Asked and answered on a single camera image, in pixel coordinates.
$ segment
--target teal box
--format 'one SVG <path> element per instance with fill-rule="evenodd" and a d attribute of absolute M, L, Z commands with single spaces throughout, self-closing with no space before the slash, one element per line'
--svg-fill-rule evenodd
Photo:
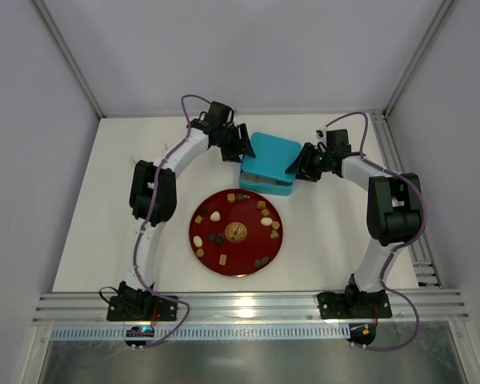
<path fill-rule="evenodd" d="M 240 170 L 240 188 L 260 194 L 288 196 L 294 187 L 295 174 L 286 174 L 301 151 L 298 142 L 254 132 L 250 137 L 256 158 L 244 156 Z"/>

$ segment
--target white candy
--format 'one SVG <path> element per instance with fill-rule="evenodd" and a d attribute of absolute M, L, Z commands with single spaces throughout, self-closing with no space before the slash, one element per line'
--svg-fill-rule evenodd
<path fill-rule="evenodd" d="M 273 220 L 271 218 L 262 218 L 262 226 L 271 226 L 272 221 Z"/>
<path fill-rule="evenodd" d="M 192 239 L 194 241 L 194 245 L 197 247 L 197 248 L 201 248 L 202 247 L 202 239 L 199 237 L 199 236 L 194 236 L 194 238 Z"/>
<path fill-rule="evenodd" d="M 221 219 L 221 214 L 217 211 L 213 212 L 211 215 L 210 215 L 210 220 L 212 222 L 218 222 L 219 220 Z"/>

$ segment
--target round red tray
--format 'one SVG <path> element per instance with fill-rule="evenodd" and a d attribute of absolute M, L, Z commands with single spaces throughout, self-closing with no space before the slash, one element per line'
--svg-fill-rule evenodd
<path fill-rule="evenodd" d="M 228 200 L 231 194 L 235 196 L 234 202 Z M 258 202 L 265 202 L 267 217 L 279 223 L 279 228 L 275 229 L 277 224 L 261 224 L 263 208 L 258 207 Z M 221 216 L 218 222 L 210 220 L 215 211 Z M 211 234 L 215 234 L 215 240 L 210 239 Z M 219 234 L 223 236 L 222 244 L 220 239 L 216 240 Z M 198 252 L 194 236 L 201 238 L 202 251 Z M 282 244 L 282 221 L 275 207 L 263 196 L 250 190 L 223 190 L 208 197 L 196 209 L 190 221 L 189 240 L 196 257 L 211 270 L 226 276 L 244 276 L 274 260 Z"/>

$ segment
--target round gold emblem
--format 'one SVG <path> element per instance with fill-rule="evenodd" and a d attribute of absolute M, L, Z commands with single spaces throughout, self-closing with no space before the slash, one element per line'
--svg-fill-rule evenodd
<path fill-rule="evenodd" d="M 247 228 L 240 222 L 232 222 L 226 227 L 224 235 L 230 242 L 241 242 L 247 237 Z"/>

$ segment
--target gray wall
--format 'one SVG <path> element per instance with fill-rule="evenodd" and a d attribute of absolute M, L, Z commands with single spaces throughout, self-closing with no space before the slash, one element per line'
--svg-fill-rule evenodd
<path fill-rule="evenodd" d="M 97 125 L 29 2 L 1 0 L 0 383 L 17 380 Z"/>
<path fill-rule="evenodd" d="M 391 121 L 422 180 L 440 272 L 480 337 L 480 0 L 458 3 Z"/>
<path fill-rule="evenodd" d="M 383 108 L 441 0 L 46 0 L 106 115 Z"/>

